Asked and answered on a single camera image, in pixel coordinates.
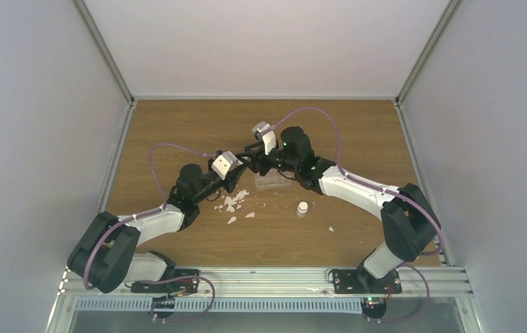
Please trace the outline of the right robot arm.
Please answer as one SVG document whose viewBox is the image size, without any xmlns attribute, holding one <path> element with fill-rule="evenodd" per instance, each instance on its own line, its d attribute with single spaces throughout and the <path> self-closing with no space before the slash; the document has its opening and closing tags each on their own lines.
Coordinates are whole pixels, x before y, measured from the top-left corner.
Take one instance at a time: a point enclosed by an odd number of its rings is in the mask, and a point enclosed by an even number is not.
<svg viewBox="0 0 527 333">
<path fill-rule="evenodd" d="M 258 123 L 251 132 L 257 142 L 247 146 L 254 172 L 269 170 L 293 173 L 304 189 L 344 200 L 374 215 L 382 223 L 384 242 L 357 267 L 360 282 L 384 279 L 404 262 L 413 262 L 440 231 L 440 223 L 422 190 L 381 185 L 341 170 L 331 160 L 315 154 L 302 128 L 292 126 L 275 137 L 272 126 Z"/>
</svg>

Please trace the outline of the clear plastic pill organizer box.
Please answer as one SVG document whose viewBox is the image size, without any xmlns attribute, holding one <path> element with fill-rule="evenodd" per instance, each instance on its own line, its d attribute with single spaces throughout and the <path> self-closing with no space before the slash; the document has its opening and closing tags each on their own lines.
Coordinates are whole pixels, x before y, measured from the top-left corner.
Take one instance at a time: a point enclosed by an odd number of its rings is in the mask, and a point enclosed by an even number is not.
<svg viewBox="0 0 527 333">
<path fill-rule="evenodd" d="M 265 176 L 258 173 L 254 174 L 254 182 L 256 189 L 264 190 L 276 187 L 288 187 L 292 184 L 292 180 L 282 176 L 277 170 L 270 170 Z"/>
</svg>

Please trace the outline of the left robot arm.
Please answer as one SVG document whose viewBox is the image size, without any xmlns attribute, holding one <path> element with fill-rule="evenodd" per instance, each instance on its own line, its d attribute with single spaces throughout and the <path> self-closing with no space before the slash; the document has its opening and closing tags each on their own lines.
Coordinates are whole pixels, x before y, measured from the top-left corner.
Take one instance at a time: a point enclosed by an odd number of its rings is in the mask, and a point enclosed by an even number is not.
<svg viewBox="0 0 527 333">
<path fill-rule="evenodd" d="M 83 278 L 87 290 L 102 293 L 123 283 L 172 279 L 175 262 L 156 251 L 137 253 L 137 247 L 191 226 L 200 213 L 200 202 L 221 189 L 232 192 L 246 168 L 234 166 L 220 177 L 212 166 L 204 173 L 198 164 L 185 165 L 166 203 L 130 216 L 96 215 L 68 257 L 67 268 Z"/>
</svg>

